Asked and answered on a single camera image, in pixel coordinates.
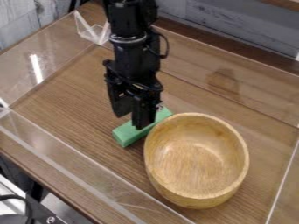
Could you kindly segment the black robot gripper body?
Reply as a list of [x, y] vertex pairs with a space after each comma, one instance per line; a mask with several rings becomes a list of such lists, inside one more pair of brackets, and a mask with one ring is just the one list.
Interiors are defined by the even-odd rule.
[[113, 46], [113, 59], [105, 59], [105, 82], [123, 86], [133, 99], [149, 95], [160, 103], [163, 84], [156, 78], [160, 70], [160, 60], [168, 57], [169, 43], [167, 37], [157, 31], [149, 31], [139, 37], [124, 38], [112, 34], [109, 42]]

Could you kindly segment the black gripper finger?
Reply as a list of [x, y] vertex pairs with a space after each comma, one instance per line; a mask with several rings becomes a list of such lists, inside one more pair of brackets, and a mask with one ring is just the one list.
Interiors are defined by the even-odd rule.
[[156, 100], [149, 95], [137, 96], [133, 99], [132, 125], [141, 130], [155, 122]]
[[116, 117], [125, 116], [131, 112], [131, 97], [123, 86], [108, 83], [107, 93], [111, 101], [111, 107]]

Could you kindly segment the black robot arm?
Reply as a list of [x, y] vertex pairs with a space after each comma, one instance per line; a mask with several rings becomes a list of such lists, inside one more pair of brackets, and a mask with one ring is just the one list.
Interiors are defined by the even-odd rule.
[[107, 92], [117, 117], [129, 115], [143, 129], [155, 122], [164, 87], [156, 78], [169, 54], [167, 37], [153, 28], [155, 0], [104, 0], [113, 58], [103, 61]]

